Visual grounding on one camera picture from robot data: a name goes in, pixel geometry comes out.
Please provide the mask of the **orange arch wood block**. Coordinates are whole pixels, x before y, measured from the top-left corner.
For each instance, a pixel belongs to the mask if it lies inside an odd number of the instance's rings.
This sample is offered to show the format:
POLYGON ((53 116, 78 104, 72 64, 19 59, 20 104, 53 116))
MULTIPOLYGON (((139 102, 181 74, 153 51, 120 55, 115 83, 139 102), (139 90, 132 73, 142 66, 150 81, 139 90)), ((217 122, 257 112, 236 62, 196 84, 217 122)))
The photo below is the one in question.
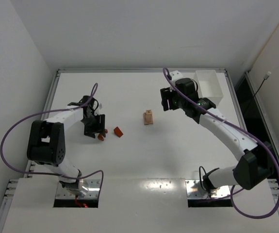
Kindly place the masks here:
POLYGON ((107 129, 104 130, 104 134, 99 133, 99 134, 98 134, 98 140, 104 141, 107 133, 108 133, 108 130, 107 130, 107 129))

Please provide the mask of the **orange wedge wood block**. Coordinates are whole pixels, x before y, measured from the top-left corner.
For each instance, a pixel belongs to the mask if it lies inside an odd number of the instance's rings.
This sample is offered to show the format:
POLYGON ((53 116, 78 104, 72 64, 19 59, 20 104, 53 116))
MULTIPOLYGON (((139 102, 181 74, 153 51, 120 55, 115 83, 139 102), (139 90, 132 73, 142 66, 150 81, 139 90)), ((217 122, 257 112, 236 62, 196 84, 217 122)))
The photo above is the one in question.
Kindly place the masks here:
POLYGON ((123 132, 120 130, 120 128, 119 127, 115 127, 114 128, 114 134, 117 136, 117 137, 121 137, 121 136, 123 136, 123 132))

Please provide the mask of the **white plastic bin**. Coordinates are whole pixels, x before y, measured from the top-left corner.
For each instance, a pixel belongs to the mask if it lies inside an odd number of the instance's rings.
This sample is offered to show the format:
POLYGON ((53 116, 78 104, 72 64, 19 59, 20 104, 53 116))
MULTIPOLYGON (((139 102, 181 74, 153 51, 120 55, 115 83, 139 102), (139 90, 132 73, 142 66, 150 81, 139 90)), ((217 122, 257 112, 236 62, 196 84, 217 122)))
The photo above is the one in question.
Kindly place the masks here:
POLYGON ((223 98, 223 92, 215 70, 197 70, 194 80, 198 84, 198 96, 208 98, 216 106, 223 98))

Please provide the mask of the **plain light wood cube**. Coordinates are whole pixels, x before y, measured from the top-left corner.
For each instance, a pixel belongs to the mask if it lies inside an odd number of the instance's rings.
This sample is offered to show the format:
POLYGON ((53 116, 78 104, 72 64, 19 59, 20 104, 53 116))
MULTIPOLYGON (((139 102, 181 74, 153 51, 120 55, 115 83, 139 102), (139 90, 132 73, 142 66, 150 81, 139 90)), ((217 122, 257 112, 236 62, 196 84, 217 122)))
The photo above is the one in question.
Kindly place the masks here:
POLYGON ((152 115, 147 115, 145 116, 145 120, 147 124, 152 124, 153 123, 153 117, 152 115))

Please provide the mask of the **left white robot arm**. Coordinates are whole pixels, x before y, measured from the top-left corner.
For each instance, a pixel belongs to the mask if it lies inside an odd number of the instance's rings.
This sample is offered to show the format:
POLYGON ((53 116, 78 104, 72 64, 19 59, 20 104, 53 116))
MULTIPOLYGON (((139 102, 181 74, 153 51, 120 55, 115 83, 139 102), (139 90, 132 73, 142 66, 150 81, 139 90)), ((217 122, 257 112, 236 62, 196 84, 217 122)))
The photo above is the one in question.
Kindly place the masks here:
POLYGON ((88 183, 81 179, 81 171, 66 159, 65 134, 75 123, 81 122, 83 135, 106 137, 105 115, 99 112, 101 106, 98 100, 91 96, 69 103, 68 109, 32 123, 27 158, 57 173, 59 183, 69 193, 84 196, 88 192, 88 183))

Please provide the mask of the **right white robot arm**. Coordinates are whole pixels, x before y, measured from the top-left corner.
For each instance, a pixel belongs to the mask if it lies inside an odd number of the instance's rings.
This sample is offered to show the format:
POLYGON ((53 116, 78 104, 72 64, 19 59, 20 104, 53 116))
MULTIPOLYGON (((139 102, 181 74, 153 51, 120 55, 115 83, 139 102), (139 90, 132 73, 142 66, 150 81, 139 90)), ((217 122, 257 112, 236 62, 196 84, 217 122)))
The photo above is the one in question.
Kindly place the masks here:
POLYGON ((211 192, 225 185, 250 190, 274 173, 268 143, 257 142, 232 125, 209 98, 198 95, 198 84, 178 71, 163 68, 169 87, 160 90, 164 111, 181 109, 185 115, 216 136, 234 155, 237 165, 215 168, 202 178, 202 188, 211 192))

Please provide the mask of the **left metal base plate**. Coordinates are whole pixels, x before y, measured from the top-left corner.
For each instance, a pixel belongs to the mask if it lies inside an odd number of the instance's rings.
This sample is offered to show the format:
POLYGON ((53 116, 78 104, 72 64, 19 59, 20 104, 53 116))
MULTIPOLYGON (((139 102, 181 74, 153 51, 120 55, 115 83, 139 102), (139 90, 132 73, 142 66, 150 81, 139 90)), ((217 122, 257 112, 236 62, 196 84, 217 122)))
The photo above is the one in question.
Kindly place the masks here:
POLYGON ((78 180, 75 183, 59 182, 55 198, 57 200, 96 200, 100 191, 100 180, 78 180))

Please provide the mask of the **metal base plate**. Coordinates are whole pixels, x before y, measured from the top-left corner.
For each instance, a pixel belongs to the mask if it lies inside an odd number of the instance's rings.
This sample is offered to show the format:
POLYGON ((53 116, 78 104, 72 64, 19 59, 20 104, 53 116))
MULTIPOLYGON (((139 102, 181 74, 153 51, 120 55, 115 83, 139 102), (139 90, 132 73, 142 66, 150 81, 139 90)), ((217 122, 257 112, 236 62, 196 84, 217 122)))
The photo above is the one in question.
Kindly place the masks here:
POLYGON ((185 185, 189 200, 226 199, 230 195, 230 188, 228 186, 222 186, 208 193, 202 189, 199 180, 185 180, 185 185))
POLYGON ((100 191, 100 180, 78 180, 75 183, 59 182, 55 198, 57 200, 96 200, 100 191))

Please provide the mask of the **aluminium frame rail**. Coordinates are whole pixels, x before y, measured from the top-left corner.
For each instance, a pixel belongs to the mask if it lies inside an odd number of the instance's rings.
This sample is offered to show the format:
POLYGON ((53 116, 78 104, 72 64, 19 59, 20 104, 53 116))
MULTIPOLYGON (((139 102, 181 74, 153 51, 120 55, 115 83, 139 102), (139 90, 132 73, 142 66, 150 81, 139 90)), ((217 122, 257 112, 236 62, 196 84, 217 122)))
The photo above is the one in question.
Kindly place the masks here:
MULTIPOLYGON (((215 70, 217 73, 227 73, 225 68, 169 68, 180 72, 195 72, 197 70, 215 70)), ((162 68, 64 68, 57 73, 162 73, 162 68)))

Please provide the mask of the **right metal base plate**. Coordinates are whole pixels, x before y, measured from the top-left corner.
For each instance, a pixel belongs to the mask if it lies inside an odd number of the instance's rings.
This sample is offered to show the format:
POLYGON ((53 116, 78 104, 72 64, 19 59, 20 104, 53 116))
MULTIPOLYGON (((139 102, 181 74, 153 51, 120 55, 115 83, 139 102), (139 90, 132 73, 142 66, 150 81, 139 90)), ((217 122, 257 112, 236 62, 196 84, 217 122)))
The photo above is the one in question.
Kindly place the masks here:
POLYGON ((230 195, 230 188, 228 186, 222 186, 208 193, 202 189, 199 180, 185 180, 185 185, 189 200, 226 199, 230 195))

